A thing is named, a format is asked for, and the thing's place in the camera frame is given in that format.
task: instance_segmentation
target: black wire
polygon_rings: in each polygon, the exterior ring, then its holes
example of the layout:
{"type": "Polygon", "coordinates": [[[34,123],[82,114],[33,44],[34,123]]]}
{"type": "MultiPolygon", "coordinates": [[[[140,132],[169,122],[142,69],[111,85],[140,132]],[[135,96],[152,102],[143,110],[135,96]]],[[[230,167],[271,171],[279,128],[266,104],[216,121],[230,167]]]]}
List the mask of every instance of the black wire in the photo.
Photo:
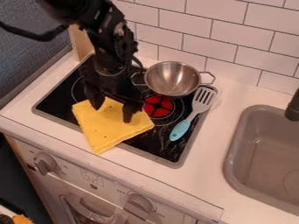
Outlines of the black wire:
{"type": "Polygon", "coordinates": [[[61,32],[64,32],[69,27],[69,25],[62,24],[59,27],[57,27],[56,29],[47,31],[43,34],[36,34],[36,33],[30,32],[30,31],[25,31],[25,30],[15,27],[15,26],[5,24],[2,21],[0,21],[0,27],[3,28],[7,32],[16,34],[16,35],[24,37],[24,38],[34,39],[39,42],[49,42],[49,41],[55,39],[58,35],[60,35],[61,32]]]}

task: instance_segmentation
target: tile backsplash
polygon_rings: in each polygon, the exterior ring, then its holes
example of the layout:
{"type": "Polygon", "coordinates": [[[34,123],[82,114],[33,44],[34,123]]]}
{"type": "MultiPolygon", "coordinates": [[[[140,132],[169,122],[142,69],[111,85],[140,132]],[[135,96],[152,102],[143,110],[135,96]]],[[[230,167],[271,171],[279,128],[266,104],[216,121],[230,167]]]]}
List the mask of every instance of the tile backsplash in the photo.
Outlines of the tile backsplash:
{"type": "Polygon", "coordinates": [[[293,94],[299,88],[299,0],[114,0],[138,55],[293,94]]]}

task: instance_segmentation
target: oven handle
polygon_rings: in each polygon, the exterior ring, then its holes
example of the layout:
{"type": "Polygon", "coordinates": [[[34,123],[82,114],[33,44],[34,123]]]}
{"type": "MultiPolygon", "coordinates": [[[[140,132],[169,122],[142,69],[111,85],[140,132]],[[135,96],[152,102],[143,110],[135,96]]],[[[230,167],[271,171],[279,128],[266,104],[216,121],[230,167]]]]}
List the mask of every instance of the oven handle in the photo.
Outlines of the oven handle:
{"type": "Polygon", "coordinates": [[[78,214],[82,215],[86,219],[91,220],[96,224],[126,224],[127,220],[112,212],[111,216],[100,214],[99,207],[107,210],[103,205],[97,205],[89,209],[87,203],[83,201],[81,197],[74,193],[68,193],[66,196],[66,202],[68,205],[75,210],[78,214]]]}

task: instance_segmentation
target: wooden panel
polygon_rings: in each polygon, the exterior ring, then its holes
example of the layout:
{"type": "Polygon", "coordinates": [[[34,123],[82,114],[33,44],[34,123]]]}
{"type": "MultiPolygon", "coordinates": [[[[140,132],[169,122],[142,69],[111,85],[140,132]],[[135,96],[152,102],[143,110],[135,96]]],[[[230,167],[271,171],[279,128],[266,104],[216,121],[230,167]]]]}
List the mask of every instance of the wooden panel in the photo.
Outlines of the wooden panel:
{"type": "Polygon", "coordinates": [[[93,51],[94,47],[91,44],[87,33],[79,30],[78,25],[71,25],[69,33],[77,60],[82,61],[91,51],[93,51]]]}

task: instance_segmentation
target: white subway tile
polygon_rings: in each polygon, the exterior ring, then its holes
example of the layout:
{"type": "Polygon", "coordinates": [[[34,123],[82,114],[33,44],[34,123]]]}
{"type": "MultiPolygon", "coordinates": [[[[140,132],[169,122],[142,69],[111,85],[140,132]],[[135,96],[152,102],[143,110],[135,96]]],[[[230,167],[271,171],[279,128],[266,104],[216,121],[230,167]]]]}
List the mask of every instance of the white subway tile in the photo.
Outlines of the white subway tile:
{"type": "Polygon", "coordinates": [[[258,4],[268,4],[273,6],[283,6],[284,0],[241,0],[243,2],[258,3],[258,4]]]}
{"type": "Polygon", "coordinates": [[[159,46],[159,60],[181,61],[195,67],[199,71],[204,71],[205,69],[205,57],[198,56],[192,53],[173,50],[162,46],[159,46]]]}
{"type": "Polygon", "coordinates": [[[212,20],[209,18],[195,17],[168,10],[160,11],[160,27],[165,29],[208,38],[211,26],[212,20]]]}
{"type": "Polygon", "coordinates": [[[299,78],[299,68],[297,68],[297,71],[296,71],[296,73],[295,73],[295,77],[296,77],[296,78],[299,78]]]}
{"type": "Polygon", "coordinates": [[[127,21],[127,25],[128,25],[128,28],[132,32],[136,32],[136,23],[135,22],[127,21]]]}
{"type": "Polygon", "coordinates": [[[136,0],[137,4],[146,4],[153,7],[171,10],[184,11],[185,0],[136,0]]]}
{"type": "Polygon", "coordinates": [[[271,52],[239,47],[236,63],[256,67],[274,73],[293,75],[299,59],[271,52]]]}
{"type": "Polygon", "coordinates": [[[299,58],[299,37],[277,32],[271,46],[271,52],[299,58]]]}
{"type": "Polygon", "coordinates": [[[184,50],[215,59],[233,61],[237,46],[207,38],[184,35],[184,50]]]}
{"type": "Polygon", "coordinates": [[[233,0],[188,0],[187,13],[242,23],[247,3],[233,0]]]}
{"type": "Polygon", "coordinates": [[[259,87],[293,95],[299,87],[299,80],[276,73],[263,72],[259,87]]]}
{"type": "Polygon", "coordinates": [[[146,43],[143,41],[138,40],[138,49],[139,52],[136,54],[136,56],[141,56],[141,57],[145,57],[145,58],[150,58],[153,60],[157,60],[157,45],[153,45],[150,43],[146,43]]]}
{"type": "Polygon", "coordinates": [[[115,5],[122,11],[125,18],[128,20],[147,25],[158,24],[158,9],[122,1],[115,1],[115,5]]]}
{"type": "Polygon", "coordinates": [[[216,75],[216,77],[222,77],[251,85],[256,85],[261,75],[261,70],[239,66],[217,59],[208,59],[206,71],[216,75]]]}
{"type": "Polygon", "coordinates": [[[298,0],[287,0],[284,8],[298,10],[299,11],[299,1],[298,0]]]}
{"type": "Polygon", "coordinates": [[[183,34],[166,31],[164,29],[137,24],[137,37],[140,40],[144,40],[153,44],[168,46],[176,49],[181,49],[183,34]]]}
{"type": "Polygon", "coordinates": [[[299,34],[299,11],[249,4],[245,24],[269,30],[299,34]]]}
{"type": "Polygon", "coordinates": [[[268,50],[274,32],[241,24],[214,21],[212,39],[268,50]]]}

